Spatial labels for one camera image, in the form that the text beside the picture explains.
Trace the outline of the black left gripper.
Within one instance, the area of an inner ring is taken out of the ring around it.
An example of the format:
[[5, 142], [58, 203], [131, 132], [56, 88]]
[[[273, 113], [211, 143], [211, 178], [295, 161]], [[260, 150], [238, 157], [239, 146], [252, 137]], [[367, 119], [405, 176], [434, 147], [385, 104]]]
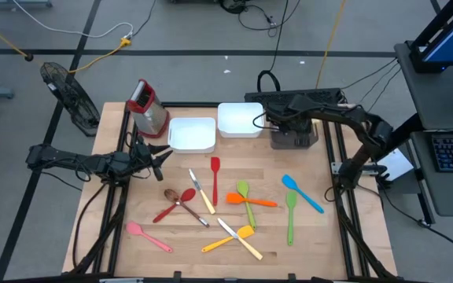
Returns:
[[161, 165], [173, 153], [169, 150], [153, 158], [156, 154], [169, 149], [169, 145], [146, 144], [140, 135], [134, 135], [131, 140], [131, 173], [135, 174], [144, 169], [151, 169], [157, 181], [164, 179], [161, 172]]

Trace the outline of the brown wooden spoon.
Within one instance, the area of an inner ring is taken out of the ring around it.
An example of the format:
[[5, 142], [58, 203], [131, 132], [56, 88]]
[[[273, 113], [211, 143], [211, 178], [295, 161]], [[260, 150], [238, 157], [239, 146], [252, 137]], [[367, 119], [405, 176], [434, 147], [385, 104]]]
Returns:
[[199, 220], [204, 226], [209, 227], [208, 222], [204, 218], [200, 217], [195, 211], [193, 211], [191, 208], [189, 208], [185, 204], [185, 202], [182, 202], [182, 201], [179, 200], [179, 198], [181, 196], [179, 196], [176, 191], [174, 191], [173, 189], [166, 189], [164, 191], [164, 195], [166, 196], [166, 198], [168, 200], [174, 202], [177, 205], [180, 205], [180, 206], [184, 207], [194, 218]]

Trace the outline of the red silicone spoon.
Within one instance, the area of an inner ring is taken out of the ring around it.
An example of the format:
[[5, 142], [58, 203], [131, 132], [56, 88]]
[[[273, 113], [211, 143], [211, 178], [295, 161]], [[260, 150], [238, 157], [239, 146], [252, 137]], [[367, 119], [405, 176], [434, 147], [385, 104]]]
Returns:
[[[179, 200], [182, 201], [182, 202], [186, 202], [186, 201], [192, 200], [194, 198], [195, 194], [196, 194], [195, 190], [189, 188], [189, 189], [185, 190], [182, 193], [182, 195], [179, 198]], [[170, 206], [166, 210], [162, 211], [158, 216], [156, 216], [153, 219], [153, 223], [159, 222], [162, 218], [164, 218], [166, 215], [168, 215], [175, 207], [176, 207], [176, 204], [173, 204], [172, 206]]]

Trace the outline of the blue silicone spatula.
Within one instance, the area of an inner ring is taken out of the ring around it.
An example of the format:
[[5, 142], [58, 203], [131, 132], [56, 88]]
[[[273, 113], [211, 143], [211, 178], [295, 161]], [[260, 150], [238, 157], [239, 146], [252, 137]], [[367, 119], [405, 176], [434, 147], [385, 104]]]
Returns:
[[284, 175], [282, 177], [282, 183], [289, 189], [295, 190], [299, 193], [317, 212], [320, 214], [324, 213], [324, 209], [313, 199], [311, 199], [306, 193], [304, 193], [299, 186], [297, 185], [296, 181], [290, 177], [289, 175]]

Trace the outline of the red silicone spatula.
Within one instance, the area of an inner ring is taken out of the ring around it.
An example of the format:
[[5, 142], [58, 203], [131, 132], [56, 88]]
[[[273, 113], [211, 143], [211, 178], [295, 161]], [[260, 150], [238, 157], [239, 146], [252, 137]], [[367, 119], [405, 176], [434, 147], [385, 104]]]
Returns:
[[211, 158], [211, 169], [213, 172], [213, 205], [216, 206], [218, 203], [218, 172], [220, 169], [220, 159], [218, 157]]

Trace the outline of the orange silicone spatula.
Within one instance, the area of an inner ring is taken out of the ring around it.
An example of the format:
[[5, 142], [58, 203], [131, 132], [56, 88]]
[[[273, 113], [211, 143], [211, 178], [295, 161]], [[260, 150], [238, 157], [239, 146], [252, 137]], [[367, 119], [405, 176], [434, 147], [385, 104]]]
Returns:
[[278, 204], [274, 201], [269, 200], [256, 200], [243, 197], [240, 193], [228, 193], [226, 195], [226, 202], [229, 204], [240, 204], [240, 203], [250, 203], [258, 204], [267, 207], [277, 207]]

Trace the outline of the white plastic bin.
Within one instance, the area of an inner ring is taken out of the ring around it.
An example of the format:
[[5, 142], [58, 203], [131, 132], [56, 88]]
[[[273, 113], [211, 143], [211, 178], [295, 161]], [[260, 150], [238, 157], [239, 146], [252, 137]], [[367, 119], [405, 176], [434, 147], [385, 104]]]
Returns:
[[258, 102], [218, 106], [217, 127], [223, 138], [258, 138], [263, 126], [263, 106]]
[[175, 153], [212, 153], [216, 143], [216, 122], [211, 117], [173, 118], [169, 123], [168, 145]]

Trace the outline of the black perforated box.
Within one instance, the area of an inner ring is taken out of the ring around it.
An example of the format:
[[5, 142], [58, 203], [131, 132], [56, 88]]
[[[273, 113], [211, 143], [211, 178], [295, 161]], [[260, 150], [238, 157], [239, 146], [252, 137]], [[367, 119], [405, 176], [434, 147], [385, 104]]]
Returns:
[[342, 99], [341, 90], [338, 88], [246, 93], [244, 99], [245, 102], [258, 102], [262, 105], [287, 105], [296, 95], [303, 95], [313, 101], [327, 104], [336, 104]]

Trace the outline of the green silicone spatula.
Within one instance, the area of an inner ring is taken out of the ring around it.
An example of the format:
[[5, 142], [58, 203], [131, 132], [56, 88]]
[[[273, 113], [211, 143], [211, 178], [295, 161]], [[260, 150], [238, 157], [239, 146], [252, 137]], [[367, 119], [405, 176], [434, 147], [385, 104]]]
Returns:
[[294, 208], [296, 207], [296, 192], [289, 191], [286, 194], [286, 204], [289, 209], [289, 221], [288, 221], [288, 233], [287, 233], [287, 245], [292, 246], [294, 239], [293, 239], [293, 216], [294, 216]]

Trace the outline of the pink silicone spatula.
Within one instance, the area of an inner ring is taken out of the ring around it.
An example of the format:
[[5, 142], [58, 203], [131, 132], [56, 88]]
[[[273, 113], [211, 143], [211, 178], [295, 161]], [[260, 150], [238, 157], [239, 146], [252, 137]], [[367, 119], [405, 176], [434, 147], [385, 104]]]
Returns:
[[132, 235], [137, 235], [137, 236], [142, 236], [144, 237], [146, 240], [152, 242], [153, 244], [155, 244], [157, 247], [161, 248], [162, 250], [168, 252], [168, 253], [172, 253], [173, 252], [173, 249], [166, 245], [165, 243], [157, 240], [156, 238], [154, 237], [151, 237], [150, 235], [148, 235], [147, 233], [145, 233], [142, 229], [142, 227], [137, 224], [136, 222], [129, 222], [127, 225], [126, 225], [126, 230], [128, 233], [132, 234]]

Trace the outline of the lime green silicone spoon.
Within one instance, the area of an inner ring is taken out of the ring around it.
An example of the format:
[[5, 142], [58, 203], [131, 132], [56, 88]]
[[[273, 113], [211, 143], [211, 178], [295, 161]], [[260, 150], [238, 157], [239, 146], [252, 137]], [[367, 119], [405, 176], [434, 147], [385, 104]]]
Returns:
[[[248, 198], [249, 195], [249, 184], [246, 181], [238, 181], [237, 183], [237, 190], [238, 192], [245, 198]], [[256, 220], [254, 214], [252, 213], [252, 209], [248, 202], [245, 202], [247, 215], [249, 218], [249, 224], [253, 230], [256, 230]]]

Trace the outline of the white box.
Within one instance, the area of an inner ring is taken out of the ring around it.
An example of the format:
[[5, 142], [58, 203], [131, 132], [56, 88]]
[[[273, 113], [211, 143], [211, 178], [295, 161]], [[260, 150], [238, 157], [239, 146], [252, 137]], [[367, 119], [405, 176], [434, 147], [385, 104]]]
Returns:
[[381, 174], [381, 177], [390, 182], [414, 169], [409, 159], [398, 149], [391, 151], [387, 156], [380, 159], [377, 165], [387, 168]]

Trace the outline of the black floor fan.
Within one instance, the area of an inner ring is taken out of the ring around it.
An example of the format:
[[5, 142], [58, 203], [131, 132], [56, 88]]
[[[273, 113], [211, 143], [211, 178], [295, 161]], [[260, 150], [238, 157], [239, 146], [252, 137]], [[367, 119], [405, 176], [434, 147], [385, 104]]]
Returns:
[[100, 113], [73, 74], [55, 62], [43, 63], [40, 74], [52, 95], [69, 113], [71, 121], [87, 137], [94, 137], [100, 123]]

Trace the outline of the yellow silicone spatula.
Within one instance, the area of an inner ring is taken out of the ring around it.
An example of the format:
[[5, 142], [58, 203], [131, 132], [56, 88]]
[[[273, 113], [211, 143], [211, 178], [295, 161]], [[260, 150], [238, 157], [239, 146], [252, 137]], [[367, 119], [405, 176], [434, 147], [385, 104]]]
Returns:
[[[247, 238], [252, 236], [255, 233], [255, 230], [251, 226], [243, 226], [238, 229], [237, 231], [238, 236], [241, 238]], [[232, 241], [234, 238], [232, 236], [226, 237], [220, 241], [216, 241], [214, 243], [211, 243], [201, 249], [202, 252], [210, 252], [211, 250], [218, 248], [219, 246]]]

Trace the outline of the grey desk top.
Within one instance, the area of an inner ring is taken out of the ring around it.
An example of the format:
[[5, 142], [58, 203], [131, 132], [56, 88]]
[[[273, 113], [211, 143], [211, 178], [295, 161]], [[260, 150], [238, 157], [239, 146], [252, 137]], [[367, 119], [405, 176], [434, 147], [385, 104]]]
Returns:
[[394, 50], [422, 126], [453, 130], [453, 66], [441, 73], [417, 73], [407, 44], [396, 44]]

